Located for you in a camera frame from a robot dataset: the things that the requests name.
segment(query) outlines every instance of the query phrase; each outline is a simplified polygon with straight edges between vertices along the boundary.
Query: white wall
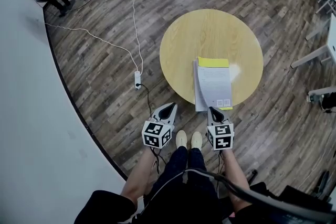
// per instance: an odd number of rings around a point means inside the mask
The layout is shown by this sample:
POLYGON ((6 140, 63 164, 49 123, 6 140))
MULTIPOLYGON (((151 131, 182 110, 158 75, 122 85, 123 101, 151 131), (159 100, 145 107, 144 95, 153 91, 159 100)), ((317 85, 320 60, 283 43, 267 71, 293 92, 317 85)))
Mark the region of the white wall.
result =
POLYGON ((56 71, 42 9, 0 0, 0 223, 73 223, 96 189, 124 180, 77 117, 56 71))

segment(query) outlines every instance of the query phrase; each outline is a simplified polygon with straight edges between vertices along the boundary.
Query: beige shoe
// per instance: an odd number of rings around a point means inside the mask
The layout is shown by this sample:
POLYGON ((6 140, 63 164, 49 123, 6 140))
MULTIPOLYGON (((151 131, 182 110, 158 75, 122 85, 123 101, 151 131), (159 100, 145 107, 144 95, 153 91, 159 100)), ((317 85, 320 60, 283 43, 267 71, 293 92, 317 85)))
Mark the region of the beige shoe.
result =
POLYGON ((202 135, 200 132, 195 132, 191 137, 191 148, 202 149, 202 135))
POLYGON ((176 147, 184 146, 187 148, 187 135, 185 131, 180 130, 176 135, 176 147))

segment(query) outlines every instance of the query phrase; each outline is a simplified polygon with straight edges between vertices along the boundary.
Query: blue jeans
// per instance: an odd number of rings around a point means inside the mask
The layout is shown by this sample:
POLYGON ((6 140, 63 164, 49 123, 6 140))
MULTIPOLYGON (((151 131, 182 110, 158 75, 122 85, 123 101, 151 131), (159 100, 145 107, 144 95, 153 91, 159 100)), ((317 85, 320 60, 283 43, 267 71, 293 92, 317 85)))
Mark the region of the blue jeans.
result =
MULTIPOLYGON (((180 146, 171 156, 169 162, 167 163, 164 172, 154 183, 151 192, 148 195, 150 199, 153 195, 171 178, 176 176, 178 173, 182 172, 188 162, 189 168, 199 168, 206 170, 204 159, 201 151, 198 148, 192 148, 189 151, 184 147, 180 146)), ((174 180, 168 183, 169 186, 183 184, 183 175, 178 176, 174 180)), ((195 172, 188 172, 187 185, 195 189, 196 191, 204 191, 208 195, 213 196, 217 199, 217 193, 214 185, 210 182, 208 177, 199 175, 195 172)))

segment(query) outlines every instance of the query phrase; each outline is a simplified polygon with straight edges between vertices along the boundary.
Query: book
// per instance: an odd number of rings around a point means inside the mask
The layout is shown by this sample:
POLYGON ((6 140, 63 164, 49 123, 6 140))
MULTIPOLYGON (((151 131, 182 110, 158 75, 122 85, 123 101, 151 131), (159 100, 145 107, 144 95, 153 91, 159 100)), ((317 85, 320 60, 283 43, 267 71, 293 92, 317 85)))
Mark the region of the book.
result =
POLYGON ((232 109, 228 60, 198 57, 193 65, 196 111, 207 111, 210 106, 232 109))

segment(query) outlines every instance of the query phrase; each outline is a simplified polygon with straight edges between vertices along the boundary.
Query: round wooden table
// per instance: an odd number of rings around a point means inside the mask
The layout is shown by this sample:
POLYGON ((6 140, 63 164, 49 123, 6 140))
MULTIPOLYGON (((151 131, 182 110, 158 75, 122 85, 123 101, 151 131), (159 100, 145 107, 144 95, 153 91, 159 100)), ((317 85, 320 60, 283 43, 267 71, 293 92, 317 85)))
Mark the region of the round wooden table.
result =
POLYGON ((235 16, 215 9, 184 14, 164 34, 160 46, 163 74, 182 98, 195 103, 193 60, 229 60, 232 102, 246 100, 263 74, 263 53, 253 32, 235 16))

